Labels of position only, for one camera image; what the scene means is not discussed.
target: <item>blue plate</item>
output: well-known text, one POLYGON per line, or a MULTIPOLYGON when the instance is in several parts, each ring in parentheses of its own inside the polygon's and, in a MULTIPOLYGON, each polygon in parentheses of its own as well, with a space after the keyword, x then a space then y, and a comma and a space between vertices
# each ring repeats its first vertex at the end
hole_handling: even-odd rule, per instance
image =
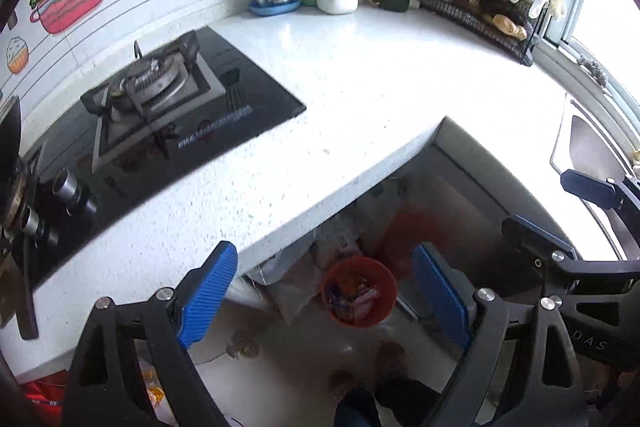
POLYGON ((286 4, 278 4, 277 6, 258 6, 255 0, 249 3, 249 11, 259 15, 260 17, 268 17, 270 15, 280 15, 281 13, 293 12, 300 8, 301 0, 287 2, 286 4))

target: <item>white countertop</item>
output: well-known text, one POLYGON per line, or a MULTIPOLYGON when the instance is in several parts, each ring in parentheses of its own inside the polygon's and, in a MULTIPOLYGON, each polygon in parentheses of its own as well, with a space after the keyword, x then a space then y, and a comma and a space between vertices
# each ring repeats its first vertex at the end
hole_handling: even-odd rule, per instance
POLYGON ((527 187, 586 259, 611 252, 549 165, 565 92, 536 66, 423 10, 302 9, 212 27, 307 110, 166 188, 38 288, 40 337, 23 341, 15 319, 0 331, 20 381, 63 367, 100 296, 126 303, 175 286, 222 239, 236 245, 246 271, 412 158, 447 115, 527 187))

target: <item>shoe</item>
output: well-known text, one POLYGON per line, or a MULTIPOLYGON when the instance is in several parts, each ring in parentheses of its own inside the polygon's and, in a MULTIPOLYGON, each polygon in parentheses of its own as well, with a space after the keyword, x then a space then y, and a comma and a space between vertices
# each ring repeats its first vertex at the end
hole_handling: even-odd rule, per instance
POLYGON ((376 353, 378 383, 394 378, 406 378, 408 374, 404 347, 395 342, 381 343, 376 353))
POLYGON ((344 369, 334 371, 329 376, 329 393, 338 402, 347 396, 349 391, 359 387, 360 385, 361 383, 356 379, 356 377, 344 369))

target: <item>black pants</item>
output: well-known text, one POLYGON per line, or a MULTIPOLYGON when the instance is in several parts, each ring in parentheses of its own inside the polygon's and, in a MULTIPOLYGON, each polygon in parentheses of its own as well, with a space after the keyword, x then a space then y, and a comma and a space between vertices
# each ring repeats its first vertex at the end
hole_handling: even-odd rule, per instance
MULTIPOLYGON (((420 427, 440 393, 409 378, 387 380, 376 389, 376 400, 392 410, 402 427, 420 427)), ((347 393, 335 410, 334 427, 381 427, 376 402, 364 387, 347 393)))

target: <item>black wire rack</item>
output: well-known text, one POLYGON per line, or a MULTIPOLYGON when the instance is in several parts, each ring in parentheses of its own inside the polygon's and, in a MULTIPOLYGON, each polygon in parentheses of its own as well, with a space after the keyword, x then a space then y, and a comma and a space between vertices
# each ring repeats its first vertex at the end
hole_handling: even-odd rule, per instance
POLYGON ((543 8, 537 19, 530 19, 529 8, 531 8, 531 2, 529 0, 521 0, 517 4, 511 4, 509 0, 503 1, 509 3, 511 7, 515 8, 529 21, 530 27, 526 26, 527 37, 523 41, 502 33, 493 23, 482 18, 480 14, 471 11, 468 8, 468 4, 459 3, 456 0, 420 0, 420 6, 483 36, 514 57, 519 63, 532 66, 532 51, 540 43, 538 34, 545 20, 547 8, 543 8))

